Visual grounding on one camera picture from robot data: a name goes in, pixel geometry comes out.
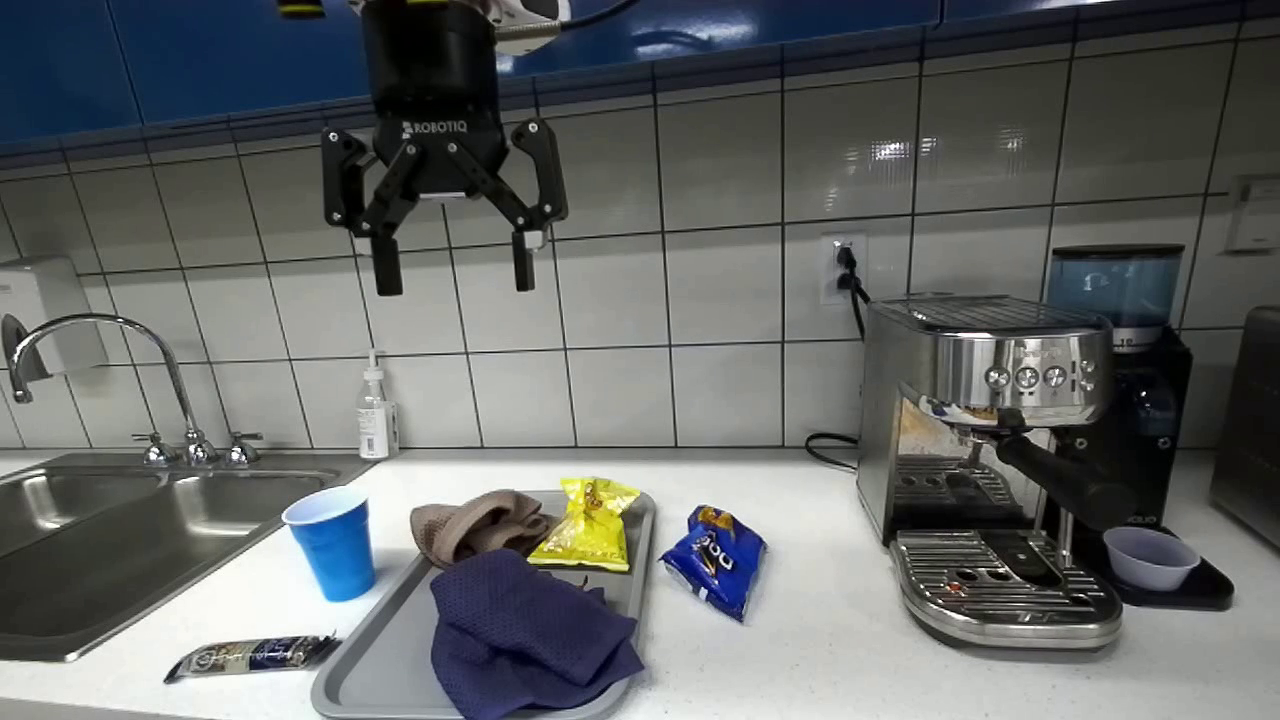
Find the sink basin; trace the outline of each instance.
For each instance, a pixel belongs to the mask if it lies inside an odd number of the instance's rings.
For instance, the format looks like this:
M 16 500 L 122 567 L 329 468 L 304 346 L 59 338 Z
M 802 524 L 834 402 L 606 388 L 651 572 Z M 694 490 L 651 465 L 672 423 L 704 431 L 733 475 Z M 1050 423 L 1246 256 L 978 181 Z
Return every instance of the sink basin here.
M 130 500 L 103 490 L 109 504 L 97 511 L 54 524 L 0 555 L 0 655 L 84 655 L 282 529 L 282 511 L 295 495 L 344 483 L 364 468 L 357 462 L 265 462 L 248 473 L 228 468 L 169 483 L 154 475 L 154 490 Z M 84 483 L 69 495 L 92 495 L 89 483 L 103 475 L 64 481 Z
M 142 462 L 59 455 L 0 481 L 0 555 L 103 510 L 142 500 L 163 481 Z

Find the blue plastic cup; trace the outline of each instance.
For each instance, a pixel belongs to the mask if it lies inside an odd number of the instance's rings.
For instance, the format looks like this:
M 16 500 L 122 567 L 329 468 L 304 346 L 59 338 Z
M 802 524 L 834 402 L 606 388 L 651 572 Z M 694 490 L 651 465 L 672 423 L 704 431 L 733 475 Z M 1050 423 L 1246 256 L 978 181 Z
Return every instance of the blue plastic cup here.
M 353 490 L 314 491 L 282 511 L 304 550 L 323 602 L 364 598 L 375 581 L 369 546 L 369 500 Z

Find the white countertop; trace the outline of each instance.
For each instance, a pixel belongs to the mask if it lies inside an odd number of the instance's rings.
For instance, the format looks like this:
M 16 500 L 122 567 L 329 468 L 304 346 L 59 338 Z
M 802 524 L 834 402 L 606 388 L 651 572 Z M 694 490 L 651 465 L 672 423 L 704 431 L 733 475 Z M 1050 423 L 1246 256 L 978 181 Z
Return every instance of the white countertop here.
M 1000 655 L 925 636 L 858 504 L 852 473 L 802 451 L 402 455 L 357 481 L 374 500 L 381 563 L 369 598 L 323 604 L 292 535 L 275 531 L 76 665 L 0 665 L 0 699 L 162 715 L 317 715 L 314 673 L 172 687 L 162 675 L 196 644 L 353 631 L 412 567 L 412 504 L 453 504 L 486 490 L 556 490 L 582 473 L 643 490 L 662 510 L 658 550 L 683 531 L 694 504 L 721 504 L 770 542 L 747 626 L 717 618 L 670 572 L 651 572 L 638 636 L 648 673 L 619 715 L 1275 715 L 1280 561 L 1207 510 L 1207 455 L 1182 462 L 1169 529 L 1236 581 L 1236 610 L 1130 610 L 1114 654 Z

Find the power outlet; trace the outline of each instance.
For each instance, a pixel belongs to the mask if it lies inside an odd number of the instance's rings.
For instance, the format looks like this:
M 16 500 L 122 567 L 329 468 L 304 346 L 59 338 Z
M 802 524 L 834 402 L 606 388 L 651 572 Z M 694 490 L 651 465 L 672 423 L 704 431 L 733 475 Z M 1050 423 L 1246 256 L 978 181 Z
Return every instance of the power outlet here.
M 852 251 L 849 236 L 823 236 L 823 251 L 818 256 L 818 306 L 823 318 L 849 318 L 849 288 L 841 288 L 841 278 L 849 278 L 849 270 L 841 270 L 846 251 Z
M 1228 256 L 1259 256 L 1280 250 L 1280 178 L 1248 178 L 1236 183 Z

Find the yellow snack bag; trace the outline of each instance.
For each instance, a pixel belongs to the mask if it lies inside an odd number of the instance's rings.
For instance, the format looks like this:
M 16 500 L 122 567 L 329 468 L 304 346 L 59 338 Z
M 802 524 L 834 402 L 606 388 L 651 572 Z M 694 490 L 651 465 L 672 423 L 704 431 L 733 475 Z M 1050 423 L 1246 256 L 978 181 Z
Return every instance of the yellow snack bag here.
M 585 567 L 610 567 L 630 572 L 630 524 L 624 510 L 640 495 L 630 483 L 617 483 L 610 475 L 567 475 L 560 481 L 567 510 L 565 522 L 552 529 L 552 535 L 534 550 L 527 563 L 585 563 Z

